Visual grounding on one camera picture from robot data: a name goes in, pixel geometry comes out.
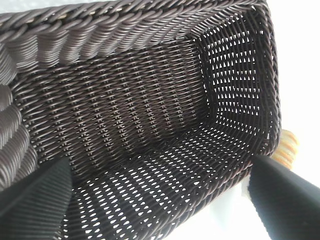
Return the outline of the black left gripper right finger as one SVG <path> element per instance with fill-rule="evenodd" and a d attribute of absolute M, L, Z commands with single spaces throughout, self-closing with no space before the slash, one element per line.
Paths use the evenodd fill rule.
<path fill-rule="evenodd" d="M 251 158 L 248 192 L 272 240 L 320 238 L 320 189 L 265 155 Z"/>

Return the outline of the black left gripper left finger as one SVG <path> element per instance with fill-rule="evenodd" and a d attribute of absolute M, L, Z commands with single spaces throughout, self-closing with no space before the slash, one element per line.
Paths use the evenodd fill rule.
<path fill-rule="evenodd" d="M 72 196 L 72 174 L 66 158 L 39 169 L 0 194 L 2 240 L 52 240 Z"/>

